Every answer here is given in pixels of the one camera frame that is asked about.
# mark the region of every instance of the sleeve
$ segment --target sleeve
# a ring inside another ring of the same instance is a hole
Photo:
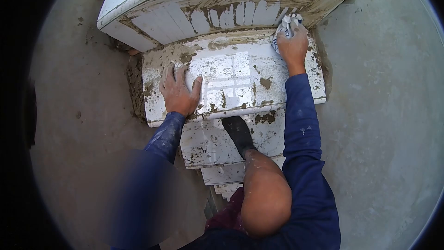
[[[174,164],[184,123],[185,117],[182,114],[168,113],[162,125],[145,146],[144,150],[149,153],[144,158],[160,157]],[[117,245],[126,246],[125,249],[139,249],[138,245],[143,245],[149,236],[146,230],[152,226],[147,218],[152,218],[152,212],[156,210],[152,207],[156,199],[152,197],[158,195],[159,192],[156,189],[160,187],[152,183],[159,180],[159,178],[154,178],[156,174],[159,174],[159,171],[153,171],[152,163],[140,163],[131,171],[120,188],[117,212],[112,217],[110,231],[107,231],[112,235],[107,237],[113,238],[111,241],[116,241]],[[111,247],[110,249],[120,250],[121,248]],[[155,245],[148,249],[158,250],[160,246]]]
[[[339,249],[339,217],[333,192],[321,172],[321,136],[307,74],[289,78],[286,91],[286,160],[282,172],[292,191],[291,217],[265,245]]]
[[[185,117],[182,114],[178,112],[168,113],[144,150],[149,151],[153,156],[165,158],[171,164],[174,164],[184,124]]]

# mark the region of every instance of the right hand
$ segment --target right hand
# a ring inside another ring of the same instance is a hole
[[[277,46],[279,53],[287,63],[288,74],[293,75],[305,74],[305,56],[308,51],[307,29],[299,24],[296,26],[294,22],[290,22],[294,36],[290,39],[285,37],[283,32],[277,34]]]

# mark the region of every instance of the knee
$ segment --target knee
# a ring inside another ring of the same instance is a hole
[[[290,219],[291,203],[291,188],[282,176],[258,172],[250,178],[242,204],[245,230],[259,238],[276,233]]]

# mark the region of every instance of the gray concrete surface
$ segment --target gray concrete surface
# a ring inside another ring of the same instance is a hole
[[[102,3],[57,0],[31,65],[37,98],[32,166],[45,204],[74,249],[109,248],[85,230],[79,215],[82,169],[106,153],[142,149],[155,131],[130,114],[125,74],[129,56],[110,49],[108,37],[97,30]],[[175,165],[194,183],[195,203],[188,207],[186,224],[162,244],[163,250],[177,249],[203,234],[206,221],[209,191],[202,177],[186,170],[180,160]]]
[[[407,249],[444,186],[444,50],[420,0],[346,0],[318,27],[323,173],[348,249]]]
[[[153,134],[130,114],[127,56],[110,50],[95,28],[101,4],[57,0],[31,68],[38,110],[32,164],[45,203],[76,249],[107,248],[77,214],[81,169],[97,155],[140,149]],[[440,36],[421,0],[346,0],[318,31],[330,69],[328,101],[317,106],[323,172],[336,197],[341,248],[407,249],[444,186]],[[203,232],[207,191],[192,171],[184,175],[195,180],[196,208],[163,249]]]

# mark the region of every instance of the black sock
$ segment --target black sock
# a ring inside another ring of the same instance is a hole
[[[258,150],[253,145],[250,130],[241,117],[234,116],[224,118],[222,119],[222,125],[228,132],[228,135],[230,135],[231,140],[233,140],[243,159],[245,159],[245,152],[247,152],[247,150]]]

